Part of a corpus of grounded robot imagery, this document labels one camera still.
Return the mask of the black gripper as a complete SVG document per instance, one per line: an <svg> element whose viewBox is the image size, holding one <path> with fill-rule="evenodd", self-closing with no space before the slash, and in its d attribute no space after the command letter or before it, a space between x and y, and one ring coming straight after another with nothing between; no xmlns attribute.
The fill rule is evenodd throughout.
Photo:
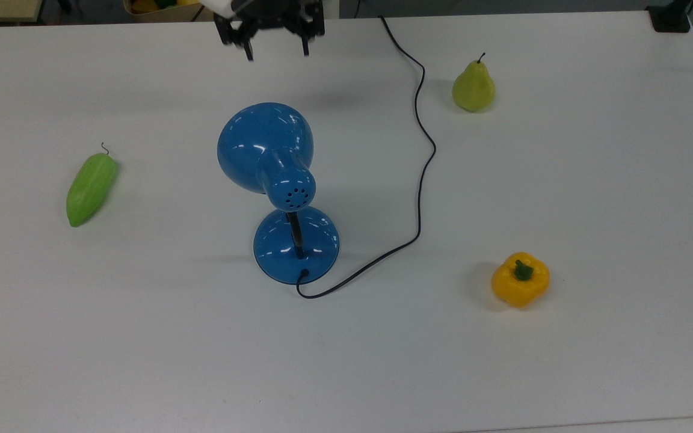
<svg viewBox="0 0 693 433"><path fill-rule="evenodd" d="M301 39L303 55L310 41L325 34L322 1L228 1L214 7L214 24L226 46L242 46L254 61L252 39L264 30L283 28Z"/></svg>

